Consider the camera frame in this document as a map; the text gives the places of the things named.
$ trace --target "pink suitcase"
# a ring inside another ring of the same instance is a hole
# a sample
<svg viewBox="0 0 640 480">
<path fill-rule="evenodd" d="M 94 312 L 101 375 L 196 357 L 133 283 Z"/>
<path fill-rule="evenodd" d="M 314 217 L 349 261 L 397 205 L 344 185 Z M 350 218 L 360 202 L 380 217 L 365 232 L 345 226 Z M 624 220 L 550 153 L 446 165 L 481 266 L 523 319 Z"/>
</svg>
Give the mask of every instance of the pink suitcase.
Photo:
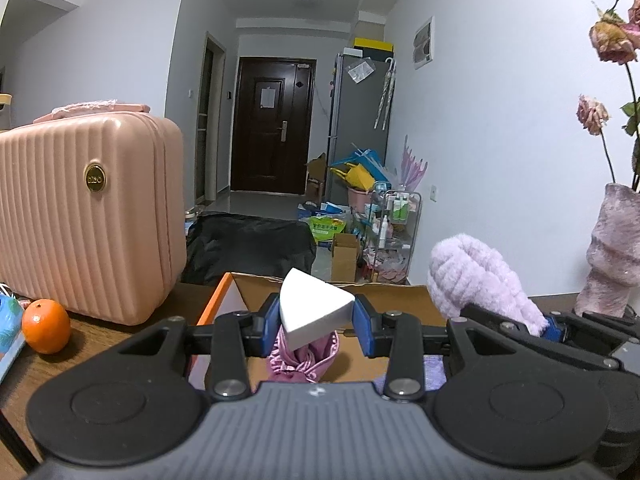
<svg viewBox="0 0 640 480">
<path fill-rule="evenodd" d="M 13 290 L 136 325 L 185 261 L 171 121 L 106 112 L 0 134 L 0 280 Z"/>
</svg>

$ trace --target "floor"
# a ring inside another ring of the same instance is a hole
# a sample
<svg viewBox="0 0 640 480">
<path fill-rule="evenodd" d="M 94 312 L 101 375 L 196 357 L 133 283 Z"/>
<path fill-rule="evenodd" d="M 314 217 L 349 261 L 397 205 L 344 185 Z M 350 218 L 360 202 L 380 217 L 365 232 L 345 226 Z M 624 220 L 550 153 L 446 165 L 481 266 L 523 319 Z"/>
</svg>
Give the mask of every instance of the floor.
<svg viewBox="0 0 640 480">
<path fill-rule="evenodd" d="M 299 195 L 231 191 L 212 202 L 206 210 L 261 216 L 263 218 L 277 218 L 279 220 L 297 220 L 298 204 L 303 200 L 304 196 Z M 311 274 L 325 282 L 331 280 L 331 251 L 329 249 L 318 247 Z"/>
</svg>

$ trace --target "gray refrigerator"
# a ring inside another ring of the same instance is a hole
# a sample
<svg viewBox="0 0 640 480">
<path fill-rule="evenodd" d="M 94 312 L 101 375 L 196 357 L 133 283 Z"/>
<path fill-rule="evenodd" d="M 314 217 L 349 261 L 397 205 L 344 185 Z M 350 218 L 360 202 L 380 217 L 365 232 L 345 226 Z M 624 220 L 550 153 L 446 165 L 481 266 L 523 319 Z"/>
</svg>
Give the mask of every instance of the gray refrigerator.
<svg viewBox="0 0 640 480">
<path fill-rule="evenodd" d="M 327 163 L 347 158 L 355 148 L 372 149 L 385 161 L 388 124 L 382 129 L 383 115 L 378 129 L 373 128 L 389 63 L 370 61 L 375 72 L 356 83 L 348 71 L 360 58 L 339 54 L 335 62 L 334 95 L 331 104 L 331 128 L 329 132 Z M 347 189 L 344 182 L 328 171 L 324 192 L 325 201 L 347 205 Z"/>
</svg>

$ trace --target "black fabric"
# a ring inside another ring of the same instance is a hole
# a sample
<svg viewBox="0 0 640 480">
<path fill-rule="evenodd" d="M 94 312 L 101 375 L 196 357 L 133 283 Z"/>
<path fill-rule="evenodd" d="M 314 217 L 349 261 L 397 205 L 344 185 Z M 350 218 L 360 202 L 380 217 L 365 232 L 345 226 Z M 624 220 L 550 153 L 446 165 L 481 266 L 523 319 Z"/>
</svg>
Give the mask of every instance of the black fabric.
<svg viewBox="0 0 640 480">
<path fill-rule="evenodd" d="M 315 259 L 303 222 L 207 212 L 189 229 L 182 281 L 215 286 L 225 272 L 284 278 L 294 267 L 310 274 Z"/>
</svg>

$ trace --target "vase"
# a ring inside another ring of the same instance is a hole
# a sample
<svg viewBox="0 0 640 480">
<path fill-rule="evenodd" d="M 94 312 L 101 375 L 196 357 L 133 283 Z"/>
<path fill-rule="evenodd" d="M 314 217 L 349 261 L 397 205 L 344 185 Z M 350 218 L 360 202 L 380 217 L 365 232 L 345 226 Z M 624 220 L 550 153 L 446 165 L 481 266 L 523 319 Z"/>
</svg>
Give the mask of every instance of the vase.
<svg viewBox="0 0 640 480">
<path fill-rule="evenodd" d="M 607 184 L 587 262 L 591 271 L 576 300 L 576 314 L 622 317 L 631 289 L 640 285 L 640 194 Z"/>
</svg>

